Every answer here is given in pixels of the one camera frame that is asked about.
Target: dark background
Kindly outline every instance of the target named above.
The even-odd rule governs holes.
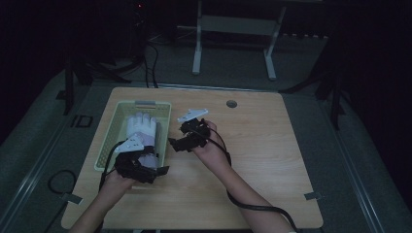
[[[261,5],[266,4],[264,1],[257,1],[247,12],[241,10],[245,2],[204,2],[205,10],[216,14],[242,16],[253,15],[258,9],[267,11]],[[50,0],[0,3],[1,142],[46,83],[63,69],[73,45],[90,55],[112,57],[112,48],[118,45],[110,35],[116,27],[102,23],[109,17],[101,15],[105,5],[100,3]],[[195,1],[191,0],[157,0],[151,5],[148,18],[173,39],[177,24],[195,25],[193,4]],[[270,5],[278,7],[279,3]],[[288,3],[288,6],[282,33],[329,37],[317,67],[330,70],[345,64],[344,90],[411,210],[412,4],[405,0],[325,1]],[[118,15],[124,16],[113,13],[110,17]],[[270,12],[262,16],[272,17]],[[116,23],[127,20],[123,18]]]

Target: white table leg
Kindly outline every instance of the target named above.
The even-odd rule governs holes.
[[[285,16],[285,11],[286,11],[286,7],[283,7],[281,10],[281,13],[279,14],[278,21],[276,22],[276,25],[274,27],[270,45],[267,49],[263,50],[264,61],[266,62],[267,76],[269,80],[271,81],[276,80],[275,68],[273,66],[273,60],[272,60],[272,52],[275,47],[276,39],[279,36],[279,31],[281,29],[282,20]]]
[[[196,27],[196,49],[194,51],[193,68],[194,75],[200,74],[200,62],[202,60],[202,1],[197,1],[197,27]]]

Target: human arm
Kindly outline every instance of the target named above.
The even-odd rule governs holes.
[[[105,215],[119,202],[133,183],[135,183],[134,180],[123,178],[116,170],[110,173],[97,196],[69,232],[94,232]]]
[[[223,146],[221,138],[217,135],[217,126],[207,121],[211,129],[210,139]],[[204,148],[195,148],[192,151],[199,157],[205,166],[222,182],[227,191],[240,203],[254,206],[272,205],[260,194],[254,191],[228,163],[224,152],[216,145],[208,142]],[[255,233],[266,232],[293,232],[291,225],[279,213],[266,211],[253,211],[240,208],[240,213],[248,222]]]

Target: wire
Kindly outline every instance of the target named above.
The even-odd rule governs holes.
[[[152,67],[152,79],[154,83],[154,88],[158,88],[157,81],[155,80],[155,65],[157,64],[158,50],[151,44],[148,44],[148,46],[153,48],[155,51],[154,65]]]
[[[224,140],[222,138],[222,136],[214,129],[209,128],[210,130],[212,130],[213,132],[216,133],[216,135],[218,135],[218,137],[221,139],[222,143],[223,143],[223,147],[217,143],[216,141],[210,139],[210,137],[206,137],[203,134],[193,130],[193,129],[189,129],[190,132],[200,136],[201,138],[213,143],[214,145],[216,145],[220,150],[222,150],[224,152],[224,154],[226,155],[227,158],[227,162],[229,163],[229,165],[231,166],[231,158],[230,158],[230,153],[227,152],[226,149],[226,145],[224,143]],[[290,223],[291,227],[293,228],[294,231],[298,232],[298,229],[296,228],[296,225],[294,224],[294,221],[291,217],[291,215],[289,215],[288,212],[286,212],[285,210],[278,208],[278,207],[273,207],[273,206],[255,206],[255,205],[248,205],[248,204],[244,204],[239,202],[238,200],[236,200],[228,191],[226,191],[227,193],[227,197],[229,198],[229,200],[236,205],[237,207],[240,207],[242,209],[247,209],[247,210],[251,210],[251,211],[266,211],[266,212],[276,212],[279,213],[281,215],[283,215]]]
[[[55,179],[55,177],[57,177],[58,175],[60,175],[60,174],[62,174],[62,173],[68,173],[68,174],[70,174],[71,177],[73,178],[73,185],[72,185],[72,187],[70,188],[70,190],[68,190],[68,191],[59,191],[59,190],[56,190],[55,188],[52,187],[52,181]],[[55,193],[55,194],[72,193],[72,192],[73,192],[73,189],[75,188],[75,183],[76,183],[76,181],[77,181],[77,177],[76,177],[76,174],[75,174],[74,172],[72,172],[72,171],[70,171],[70,170],[61,170],[61,171],[56,172],[54,175],[52,175],[52,176],[49,178],[48,188],[49,188],[49,190],[50,190],[52,193]],[[58,212],[54,215],[54,217],[51,219],[51,222],[49,223],[48,227],[47,227],[46,230],[44,231],[45,233],[49,232],[49,230],[51,229],[51,227],[52,227],[52,225],[54,224],[55,220],[60,216],[61,212],[63,212],[63,210],[64,210],[64,208],[66,208],[66,206],[67,206],[67,202],[64,202],[63,205],[61,205],[60,209],[59,209]]]
[[[183,38],[185,38],[185,37],[187,37],[187,36],[189,36],[189,35],[191,35],[191,34],[193,34],[193,33],[195,33],[195,32],[196,32],[196,30],[191,30],[189,33],[187,33],[187,34],[185,34],[185,35],[182,35],[182,36],[177,37],[177,38],[176,38],[176,40],[183,39]]]
[[[133,73],[133,72],[137,71],[138,69],[140,69],[140,66],[139,66],[139,67],[134,68],[133,70],[131,70],[131,71],[129,71],[129,72],[127,72],[127,73],[125,73],[125,74],[121,74],[121,76],[122,76],[122,77],[126,77],[126,76],[130,75],[131,73]]]
[[[153,36],[151,39],[149,39],[148,41],[149,42],[153,42],[154,41],[154,39],[156,39],[156,38],[159,38],[159,37],[161,37],[162,36],[162,34],[160,33],[160,34],[158,34],[157,36]]]
[[[146,81],[146,87],[147,88],[149,88],[149,81],[148,81],[148,60],[146,59],[146,56],[145,56],[145,59],[144,59],[144,62],[145,62],[145,81]]]
[[[115,170],[116,170],[116,168],[113,168],[110,172],[108,172],[108,173],[106,174],[106,176],[108,176],[109,174],[113,173]]]
[[[110,160],[112,159],[113,152],[115,152],[116,147],[121,145],[122,143],[124,143],[124,141],[120,141],[120,142],[116,143],[109,152],[109,155],[108,155],[107,160],[106,160],[106,165],[104,167],[104,171],[103,171],[102,176],[100,178],[99,191],[102,188],[103,183],[106,180],[106,176],[114,171],[114,170],[112,170],[109,173],[107,173],[107,170],[109,169]]]

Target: forearm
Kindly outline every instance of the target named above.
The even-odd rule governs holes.
[[[105,215],[111,209],[102,204],[98,197],[88,206],[83,212],[82,216],[76,221],[69,232],[88,233],[94,232],[100,223],[103,221]]]
[[[240,203],[255,206],[271,206],[260,194],[254,191],[232,168],[215,174],[227,191]],[[244,219],[255,233],[293,232],[291,225],[279,213],[253,211],[240,208]]]

